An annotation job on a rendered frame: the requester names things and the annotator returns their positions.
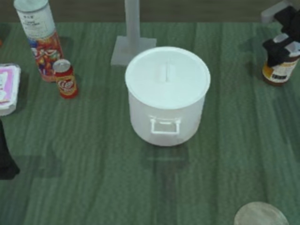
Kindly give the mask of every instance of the square base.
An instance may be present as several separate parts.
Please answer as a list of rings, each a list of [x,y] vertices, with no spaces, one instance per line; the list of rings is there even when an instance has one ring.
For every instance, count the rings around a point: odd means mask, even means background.
[[[156,47],[155,38],[140,38],[140,47],[138,54],[148,49]],[[128,39],[124,36],[118,36],[114,51],[112,54],[112,66],[127,66],[136,55],[129,51]]]

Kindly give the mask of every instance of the cylindrical container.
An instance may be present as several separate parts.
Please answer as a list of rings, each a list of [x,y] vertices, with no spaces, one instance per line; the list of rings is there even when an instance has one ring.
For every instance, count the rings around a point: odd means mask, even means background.
[[[15,0],[14,6],[43,80],[55,82],[53,63],[63,52],[48,0]]]
[[[142,52],[126,70],[134,131],[158,146],[189,140],[198,130],[210,72],[195,54],[175,47]]]
[[[73,67],[68,60],[58,60],[53,64],[55,79],[63,98],[74,98],[78,94]]]
[[[274,42],[282,42],[286,38],[288,38],[286,34],[281,34],[274,39]],[[293,70],[300,59],[300,43],[292,42],[286,49],[290,52],[290,55],[289,59],[284,63],[275,67],[269,67],[267,62],[265,62],[263,66],[262,74],[264,80],[271,85],[282,86],[285,84],[292,76]]]

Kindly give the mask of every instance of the pringles can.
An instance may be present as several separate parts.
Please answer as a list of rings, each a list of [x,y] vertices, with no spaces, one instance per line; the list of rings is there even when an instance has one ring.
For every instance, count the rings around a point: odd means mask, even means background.
[[[274,38],[273,41],[274,43],[279,43],[287,38],[288,36],[286,34],[281,34]],[[288,51],[288,57],[286,57],[283,63],[270,67],[267,60],[262,69],[264,80],[273,86],[282,86],[286,83],[292,76],[293,70],[296,68],[300,59],[299,42],[294,41],[287,45],[285,49]]]
[[[63,98],[74,98],[78,87],[73,73],[73,67],[68,60],[58,60],[54,63],[55,79]]]
[[[55,82],[53,64],[63,52],[48,0],[15,0],[14,7],[43,80]]]

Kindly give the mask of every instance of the pot handle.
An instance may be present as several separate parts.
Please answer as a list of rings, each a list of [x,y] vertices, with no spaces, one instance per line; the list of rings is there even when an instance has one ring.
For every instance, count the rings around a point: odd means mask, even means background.
[[[151,121],[151,133],[154,135],[179,135],[180,133],[180,123],[181,120],[173,120],[173,121],[159,121],[157,122],[156,119],[152,118],[150,119]],[[159,130],[155,130],[155,125],[159,123],[160,125],[163,126],[170,126],[175,124],[176,126],[176,131],[174,132],[167,132],[167,131],[159,131]]]

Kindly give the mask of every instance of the pink label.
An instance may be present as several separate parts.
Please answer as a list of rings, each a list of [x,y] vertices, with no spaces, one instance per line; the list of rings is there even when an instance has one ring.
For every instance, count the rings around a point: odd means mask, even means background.
[[[9,102],[12,97],[14,84],[14,68],[0,68],[0,104]]]

